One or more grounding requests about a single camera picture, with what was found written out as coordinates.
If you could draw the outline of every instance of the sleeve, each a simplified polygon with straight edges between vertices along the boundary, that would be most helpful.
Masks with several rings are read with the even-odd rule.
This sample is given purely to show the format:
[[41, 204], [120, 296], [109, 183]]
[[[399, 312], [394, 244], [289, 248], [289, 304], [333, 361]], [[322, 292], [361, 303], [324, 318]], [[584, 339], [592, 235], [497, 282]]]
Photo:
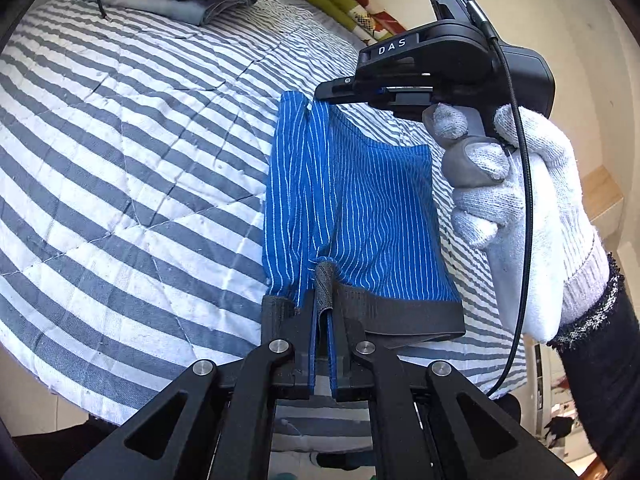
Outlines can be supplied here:
[[600, 300], [549, 346], [560, 354], [591, 447], [611, 469], [640, 438], [640, 330], [610, 255], [609, 267]]

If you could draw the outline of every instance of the white glove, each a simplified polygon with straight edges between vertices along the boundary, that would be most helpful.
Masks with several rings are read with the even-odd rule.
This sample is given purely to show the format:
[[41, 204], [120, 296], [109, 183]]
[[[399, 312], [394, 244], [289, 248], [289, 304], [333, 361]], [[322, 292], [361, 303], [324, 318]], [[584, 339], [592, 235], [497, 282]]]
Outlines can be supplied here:
[[[523, 332], [549, 341], [562, 323], [580, 317], [602, 295], [609, 277], [607, 257], [582, 207], [574, 150], [543, 116], [520, 108], [531, 167], [534, 235]], [[466, 134], [465, 115], [447, 105], [425, 110], [425, 126], [445, 149]], [[518, 139], [511, 107], [494, 117], [498, 134]], [[514, 331], [524, 261], [524, 188], [520, 151], [506, 156], [498, 144], [471, 144], [468, 158], [491, 179], [485, 187], [456, 188], [451, 222], [471, 247], [483, 250], [494, 281], [500, 321]]]

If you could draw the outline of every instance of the metal pin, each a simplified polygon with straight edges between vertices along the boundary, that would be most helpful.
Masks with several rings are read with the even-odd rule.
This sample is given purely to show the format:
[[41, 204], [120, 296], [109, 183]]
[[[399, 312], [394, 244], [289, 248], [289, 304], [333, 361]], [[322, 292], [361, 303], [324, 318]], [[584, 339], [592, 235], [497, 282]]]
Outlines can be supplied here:
[[201, 361], [194, 362], [192, 370], [196, 375], [207, 375], [213, 370], [213, 364], [211, 364], [211, 361], [202, 359]]
[[284, 339], [274, 339], [269, 343], [269, 350], [276, 354], [282, 354], [289, 349], [289, 343], [284, 341]]
[[360, 341], [356, 345], [356, 352], [363, 355], [373, 354], [376, 346], [371, 341]]
[[431, 371], [440, 377], [446, 377], [451, 373], [451, 365], [446, 361], [436, 361], [431, 365]]

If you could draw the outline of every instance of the das logo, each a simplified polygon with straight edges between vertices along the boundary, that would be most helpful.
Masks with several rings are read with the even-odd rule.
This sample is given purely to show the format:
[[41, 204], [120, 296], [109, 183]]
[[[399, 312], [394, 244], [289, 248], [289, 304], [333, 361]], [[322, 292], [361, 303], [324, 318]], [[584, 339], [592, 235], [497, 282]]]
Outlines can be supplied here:
[[401, 38], [398, 41], [392, 41], [389, 44], [386, 44], [386, 45], [383, 45], [383, 46], [379, 47], [378, 55], [381, 56], [385, 52], [390, 52], [392, 50], [395, 50], [396, 48], [404, 47], [405, 45], [406, 45], [406, 39], [405, 38]]

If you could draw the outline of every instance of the gray and white striped blanket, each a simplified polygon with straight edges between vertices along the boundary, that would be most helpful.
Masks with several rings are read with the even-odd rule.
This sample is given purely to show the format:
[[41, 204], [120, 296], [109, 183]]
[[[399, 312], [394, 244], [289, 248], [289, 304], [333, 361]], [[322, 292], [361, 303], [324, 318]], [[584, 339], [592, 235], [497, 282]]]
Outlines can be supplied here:
[[[304, 3], [259, 0], [197, 28], [54, 0], [0, 57], [0, 341], [44, 384], [117, 424], [197, 359], [260, 341], [262, 206], [278, 99], [352, 73], [356, 51]], [[405, 348], [485, 390], [511, 335], [488, 266], [449, 222], [440, 148], [417, 123], [345, 112], [390, 144], [428, 143], [444, 259], [467, 333]], [[279, 406], [274, 449], [370, 446], [362, 404], [334, 408], [326, 378]], [[526, 380], [520, 352], [503, 391]]]

